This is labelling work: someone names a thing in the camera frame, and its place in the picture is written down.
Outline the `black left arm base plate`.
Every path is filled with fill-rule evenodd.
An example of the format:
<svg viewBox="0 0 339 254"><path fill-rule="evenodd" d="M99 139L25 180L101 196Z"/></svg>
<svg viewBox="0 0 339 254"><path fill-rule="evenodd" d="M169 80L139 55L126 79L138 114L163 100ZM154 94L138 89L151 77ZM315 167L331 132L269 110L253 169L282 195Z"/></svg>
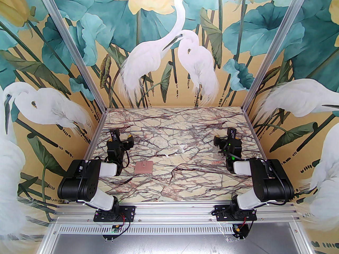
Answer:
<svg viewBox="0 0 339 254"><path fill-rule="evenodd" d="M119 206L119 208L112 208L109 211L96 210L93 221L103 223L114 222L133 222L135 216L135 206Z"/></svg>

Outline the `aluminium frame rail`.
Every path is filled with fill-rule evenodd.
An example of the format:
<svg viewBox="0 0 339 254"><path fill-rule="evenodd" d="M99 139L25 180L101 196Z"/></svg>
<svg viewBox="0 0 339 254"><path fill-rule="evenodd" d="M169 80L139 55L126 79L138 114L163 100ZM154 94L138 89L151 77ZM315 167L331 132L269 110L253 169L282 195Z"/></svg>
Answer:
<svg viewBox="0 0 339 254"><path fill-rule="evenodd" d="M214 202L130 202L135 206L134 224L202 224L217 223ZM77 203L57 207L53 223L88 224L93 222L95 209ZM300 222L292 203L263 206L256 211L258 223Z"/></svg>

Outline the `pink leather card holder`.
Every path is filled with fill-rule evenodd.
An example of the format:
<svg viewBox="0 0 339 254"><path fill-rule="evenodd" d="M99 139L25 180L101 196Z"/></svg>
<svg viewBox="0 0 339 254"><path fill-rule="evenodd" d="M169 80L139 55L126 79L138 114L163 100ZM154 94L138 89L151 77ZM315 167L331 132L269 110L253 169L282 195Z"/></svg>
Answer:
<svg viewBox="0 0 339 254"><path fill-rule="evenodd" d="M134 174L152 174L153 161L140 161L135 163Z"/></svg>

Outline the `grey metal sheet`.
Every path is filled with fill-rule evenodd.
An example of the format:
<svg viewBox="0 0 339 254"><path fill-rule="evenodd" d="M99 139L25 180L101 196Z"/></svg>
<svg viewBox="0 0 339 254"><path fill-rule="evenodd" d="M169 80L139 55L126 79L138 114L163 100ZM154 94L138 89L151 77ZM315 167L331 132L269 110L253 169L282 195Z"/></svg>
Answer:
<svg viewBox="0 0 339 254"><path fill-rule="evenodd" d="M59 235L43 254L313 254L287 240L228 242L221 235L130 235L106 240L99 235Z"/></svg>

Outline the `black bracket plate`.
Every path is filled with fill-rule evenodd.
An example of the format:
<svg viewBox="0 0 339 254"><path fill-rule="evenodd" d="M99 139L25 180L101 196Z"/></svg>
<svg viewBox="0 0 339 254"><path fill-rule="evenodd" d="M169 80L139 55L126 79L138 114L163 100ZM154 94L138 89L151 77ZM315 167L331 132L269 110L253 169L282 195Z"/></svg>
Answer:
<svg viewBox="0 0 339 254"><path fill-rule="evenodd" d="M117 239L124 231L124 226L125 224L122 223L122 224L113 224L113 225L123 225L122 226L122 229L121 229L121 232L118 234L118 233L111 233L111 229L109 230L109 232L107 232L106 234L103 234L103 238L106 240L106 241L113 241L114 239Z"/></svg>
<svg viewBox="0 0 339 254"><path fill-rule="evenodd" d="M236 238L236 239L240 239L240 240L243 240L245 238L247 238L249 232L251 231L251 228L253 226L253 221L250 223L250 224L233 224L234 225L237 225L237 226L242 226L241 228L241 234L236 234L233 230L233 236Z"/></svg>

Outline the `aluminium frame post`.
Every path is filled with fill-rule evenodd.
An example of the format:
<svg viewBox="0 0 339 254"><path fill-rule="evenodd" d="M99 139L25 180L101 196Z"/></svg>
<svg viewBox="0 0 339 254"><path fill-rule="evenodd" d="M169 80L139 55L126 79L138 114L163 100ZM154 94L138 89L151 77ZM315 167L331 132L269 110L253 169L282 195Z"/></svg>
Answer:
<svg viewBox="0 0 339 254"><path fill-rule="evenodd" d="M103 98L101 94L99 93L92 76L86 67L84 60L81 57L81 54L78 50L78 48L75 45L75 42L72 38L72 36L69 33L69 29L67 28L64 19L62 18L60 11L55 3L54 0L42 0L47 11L49 12L52 20L54 21L61 37L63 38L63 41L65 42L65 45L67 46L75 64L79 68L80 73L83 75L87 85L89 86L89 89L91 90L92 94L95 97L95 100L97 101L100 110L105 113L106 112L106 104L103 101Z"/></svg>
<svg viewBox="0 0 339 254"><path fill-rule="evenodd" d="M287 9L287 12L285 13L285 16L278 27L278 30L273 38L273 41L268 48L268 52L266 56L264 57L264 60L259 67L258 73L251 85L251 88L249 89L243 103L241 106L243 114L246 114L246 111L251 103L251 101L254 98L254 95L256 91L259 89L259 86L264 79L264 76L266 74L266 71L270 67L270 65L273 63L273 60L276 58L278 51L280 50L287 33L289 32L291 26L293 25L293 22L298 14L298 12L301 9L302 4L305 0L291 0L291 3Z"/></svg>

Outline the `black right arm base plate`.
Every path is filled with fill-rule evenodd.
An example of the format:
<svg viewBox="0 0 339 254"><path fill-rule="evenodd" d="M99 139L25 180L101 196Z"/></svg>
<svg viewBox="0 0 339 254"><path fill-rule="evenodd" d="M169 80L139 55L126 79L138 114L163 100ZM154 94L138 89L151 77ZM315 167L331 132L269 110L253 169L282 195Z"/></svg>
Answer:
<svg viewBox="0 0 339 254"><path fill-rule="evenodd" d="M235 221L247 222L257 221L256 211L243 210L238 206L233 205L215 205L211 215L216 217L219 222Z"/></svg>

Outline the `slotted aluminium strip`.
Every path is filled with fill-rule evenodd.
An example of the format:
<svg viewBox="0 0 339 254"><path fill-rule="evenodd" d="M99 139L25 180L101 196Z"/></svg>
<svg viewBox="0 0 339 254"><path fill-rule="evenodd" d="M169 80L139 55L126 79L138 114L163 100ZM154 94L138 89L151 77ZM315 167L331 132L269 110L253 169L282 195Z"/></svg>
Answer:
<svg viewBox="0 0 339 254"><path fill-rule="evenodd" d="M113 224L61 224L54 234L103 235L109 232ZM131 224L124 226L126 235L231 235L232 224Z"/></svg>

